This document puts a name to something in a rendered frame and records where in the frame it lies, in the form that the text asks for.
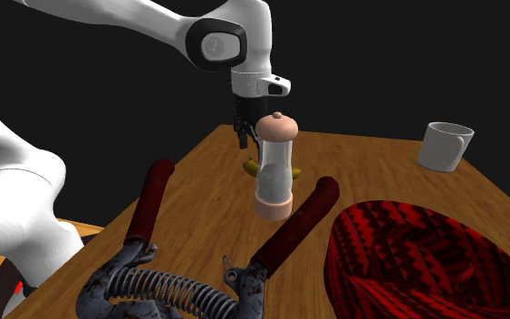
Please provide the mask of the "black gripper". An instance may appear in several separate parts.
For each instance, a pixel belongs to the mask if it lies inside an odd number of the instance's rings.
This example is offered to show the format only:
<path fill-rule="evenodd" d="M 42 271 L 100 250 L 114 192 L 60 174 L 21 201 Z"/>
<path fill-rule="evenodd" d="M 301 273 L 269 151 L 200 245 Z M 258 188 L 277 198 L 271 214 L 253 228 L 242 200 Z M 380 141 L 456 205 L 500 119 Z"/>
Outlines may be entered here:
<path fill-rule="evenodd" d="M 258 121 L 268 115 L 268 99 L 262 97 L 241 97 L 235 95 L 234 130 L 238 131 L 239 148 L 244 150 L 248 147 L 247 134 L 239 131 L 246 125 L 255 128 Z"/>

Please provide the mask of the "yellow banana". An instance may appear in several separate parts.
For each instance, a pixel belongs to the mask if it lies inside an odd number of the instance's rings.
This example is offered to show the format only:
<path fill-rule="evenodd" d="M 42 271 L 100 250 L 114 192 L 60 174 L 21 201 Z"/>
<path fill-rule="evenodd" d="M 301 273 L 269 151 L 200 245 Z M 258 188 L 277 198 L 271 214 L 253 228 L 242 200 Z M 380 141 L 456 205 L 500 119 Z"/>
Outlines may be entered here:
<path fill-rule="evenodd" d="M 243 163 L 243 169 L 248 175 L 255 178 L 258 172 L 258 163 L 255 162 L 252 158 L 249 158 Z M 301 173 L 301 169 L 292 169 L 293 179 L 297 179 Z"/>

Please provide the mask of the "clear pepper mill pink ends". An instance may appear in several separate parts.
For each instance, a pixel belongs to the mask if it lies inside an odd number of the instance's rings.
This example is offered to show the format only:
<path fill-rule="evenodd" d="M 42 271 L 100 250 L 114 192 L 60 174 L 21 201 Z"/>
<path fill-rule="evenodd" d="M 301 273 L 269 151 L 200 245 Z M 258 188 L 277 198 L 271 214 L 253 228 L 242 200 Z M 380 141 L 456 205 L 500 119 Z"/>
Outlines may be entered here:
<path fill-rule="evenodd" d="M 266 220 L 283 220 L 292 213 L 292 150 L 298 126 L 276 111 L 258 121 L 255 133 L 259 139 L 255 213 Z"/>

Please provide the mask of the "wooden table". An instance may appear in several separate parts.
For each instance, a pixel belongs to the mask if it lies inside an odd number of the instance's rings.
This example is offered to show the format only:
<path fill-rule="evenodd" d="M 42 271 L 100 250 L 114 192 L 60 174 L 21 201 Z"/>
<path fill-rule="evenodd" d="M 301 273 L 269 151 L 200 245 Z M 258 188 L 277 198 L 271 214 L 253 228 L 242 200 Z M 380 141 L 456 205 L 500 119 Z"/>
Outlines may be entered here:
<path fill-rule="evenodd" d="M 451 173 L 420 167 L 420 143 L 303 131 L 293 144 L 302 170 L 293 202 L 302 204 L 323 176 L 341 195 L 328 214 L 268 281 L 265 319 L 333 319 L 323 264 L 332 223 L 348 206 L 390 199 L 431 208 L 473 228 L 510 256 L 510 198 L 466 161 Z M 255 147 L 240 150 L 233 129 L 220 125 L 176 166 L 152 235 L 152 266 L 226 291 L 222 259 L 245 266 L 276 231 L 254 212 L 255 180 L 242 163 Z"/>

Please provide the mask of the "grey mug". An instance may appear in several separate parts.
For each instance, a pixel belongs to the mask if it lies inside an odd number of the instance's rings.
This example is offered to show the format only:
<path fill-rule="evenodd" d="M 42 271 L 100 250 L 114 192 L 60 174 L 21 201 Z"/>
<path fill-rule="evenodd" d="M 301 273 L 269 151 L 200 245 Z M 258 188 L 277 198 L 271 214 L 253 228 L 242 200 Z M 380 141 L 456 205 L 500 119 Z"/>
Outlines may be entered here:
<path fill-rule="evenodd" d="M 474 134 L 472 129 L 455 123 L 429 123 L 419 152 L 418 164 L 436 172 L 454 171 Z"/>

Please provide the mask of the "red black patterned bowl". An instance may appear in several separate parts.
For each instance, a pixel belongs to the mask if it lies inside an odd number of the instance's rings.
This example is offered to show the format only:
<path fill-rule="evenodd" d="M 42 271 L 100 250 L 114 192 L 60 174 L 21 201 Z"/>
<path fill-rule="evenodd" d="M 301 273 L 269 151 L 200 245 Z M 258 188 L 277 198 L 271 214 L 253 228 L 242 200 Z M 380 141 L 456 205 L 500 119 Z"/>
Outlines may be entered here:
<path fill-rule="evenodd" d="M 323 275 L 337 319 L 510 319 L 510 256 L 455 219 L 408 203 L 344 209 Z"/>

